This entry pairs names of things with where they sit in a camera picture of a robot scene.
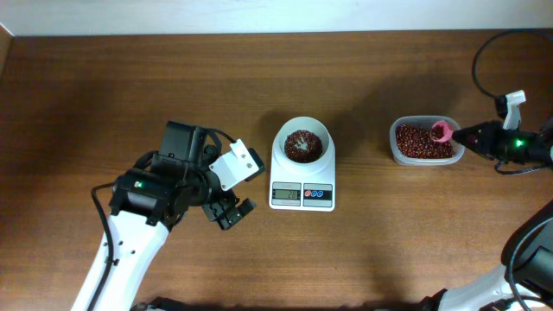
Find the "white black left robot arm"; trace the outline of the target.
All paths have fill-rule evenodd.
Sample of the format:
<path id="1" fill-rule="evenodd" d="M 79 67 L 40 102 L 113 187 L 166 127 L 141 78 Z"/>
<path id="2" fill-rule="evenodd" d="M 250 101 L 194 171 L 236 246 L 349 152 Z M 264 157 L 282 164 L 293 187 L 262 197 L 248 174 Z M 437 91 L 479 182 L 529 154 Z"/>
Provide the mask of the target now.
<path id="1" fill-rule="evenodd" d="M 191 207 L 226 231 L 255 207 L 233 187 L 264 171 L 253 148 L 222 130 L 169 121 L 160 149 L 143 154 L 115 181 L 110 210 L 91 191 L 104 230 L 98 252 L 73 303 L 75 310 L 129 310 L 143 277 L 168 235 Z"/>

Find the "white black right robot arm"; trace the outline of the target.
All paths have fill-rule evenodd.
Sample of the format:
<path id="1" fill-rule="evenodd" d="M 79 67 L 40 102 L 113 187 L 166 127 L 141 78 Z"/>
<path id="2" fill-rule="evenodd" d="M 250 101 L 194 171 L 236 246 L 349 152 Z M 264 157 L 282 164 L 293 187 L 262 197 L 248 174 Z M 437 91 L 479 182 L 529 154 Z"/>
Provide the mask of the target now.
<path id="1" fill-rule="evenodd" d="M 496 160 L 501 175 L 521 175 L 552 167 L 552 137 L 519 129 L 506 117 L 443 136 L 479 156 Z M 500 265 L 458 289 L 425 297 L 419 310 L 529 310 L 532 302 L 552 307 L 552 203 L 526 220 L 507 240 Z"/>

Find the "pink plastic measuring scoop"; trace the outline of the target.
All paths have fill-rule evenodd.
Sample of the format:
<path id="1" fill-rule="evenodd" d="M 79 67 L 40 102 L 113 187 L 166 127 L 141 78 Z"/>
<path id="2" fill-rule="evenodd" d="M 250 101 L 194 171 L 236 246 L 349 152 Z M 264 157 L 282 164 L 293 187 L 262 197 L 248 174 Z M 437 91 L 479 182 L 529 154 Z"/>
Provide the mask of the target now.
<path id="1" fill-rule="evenodd" d="M 454 131 L 449 127 L 445 120 L 440 120 L 433 124 L 430 131 L 430 138 L 435 143 L 446 143 L 453 135 Z"/>

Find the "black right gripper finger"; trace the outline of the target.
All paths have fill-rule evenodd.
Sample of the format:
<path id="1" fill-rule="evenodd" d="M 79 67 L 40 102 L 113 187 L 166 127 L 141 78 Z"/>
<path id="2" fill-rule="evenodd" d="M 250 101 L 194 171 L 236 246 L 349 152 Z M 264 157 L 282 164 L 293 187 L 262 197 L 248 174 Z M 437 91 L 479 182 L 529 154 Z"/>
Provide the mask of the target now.
<path id="1" fill-rule="evenodd" d="M 468 136 L 453 134 L 452 138 L 456 143 L 464 146 L 466 149 L 469 149 L 470 151 L 472 151 L 474 154 L 476 154 L 481 158 L 484 158 L 484 159 L 493 158 L 483 148 L 479 146 L 478 138 L 474 134 L 469 134 Z"/>
<path id="2" fill-rule="evenodd" d="M 481 124 L 476 124 L 467 128 L 456 130 L 453 133 L 453 137 L 469 137 L 469 136 L 478 136 L 480 134 L 488 135 L 493 133 L 495 130 L 501 129 L 500 121 L 489 121 Z"/>

